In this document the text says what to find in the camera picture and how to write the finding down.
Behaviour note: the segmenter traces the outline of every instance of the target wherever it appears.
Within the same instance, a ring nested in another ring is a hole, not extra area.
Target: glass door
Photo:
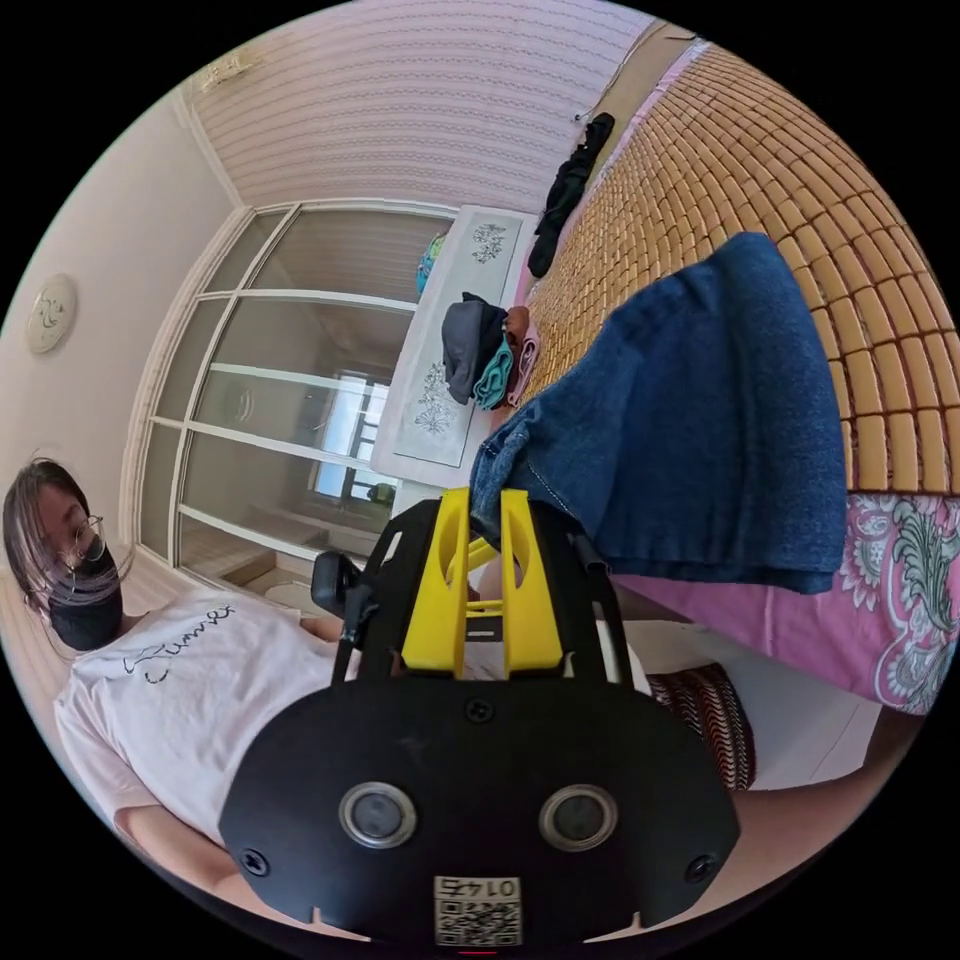
[[[362,564],[399,488],[370,457],[417,264],[448,225],[295,207],[251,220],[197,296],[160,391],[145,547],[301,609],[319,552]]]

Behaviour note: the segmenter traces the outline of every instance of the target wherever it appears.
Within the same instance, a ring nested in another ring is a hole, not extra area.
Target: printed number
[[[462,900],[513,900],[519,896],[515,880],[479,880],[471,877],[439,877],[436,896]]]

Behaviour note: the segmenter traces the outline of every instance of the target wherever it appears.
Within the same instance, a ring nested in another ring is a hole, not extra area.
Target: folded denim
[[[634,294],[582,360],[480,447],[474,527],[500,492],[575,517],[615,574],[830,590],[846,471],[836,394],[803,293],[742,233]]]

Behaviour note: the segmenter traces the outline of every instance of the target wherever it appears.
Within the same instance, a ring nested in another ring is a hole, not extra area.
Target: decorative mat
[[[807,298],[848,489],[960,495],[960,339],[916,239],[834,133],[717,47],[638,124],[531,294],[542,346],[523,399],[583,356],[614,307],[742,230],[777,243]]]
[[[753,730],[726,670],[710,663],[647,676],[654,699],[710,749],[728,790],[749,790],[757,778]]]

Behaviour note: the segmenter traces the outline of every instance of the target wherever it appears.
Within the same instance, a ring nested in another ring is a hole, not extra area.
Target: pink bedsheet
[[[960,636],[960,499],[852,494],[843,565],[820,596],[615,579],[758,653],[925,714]]]

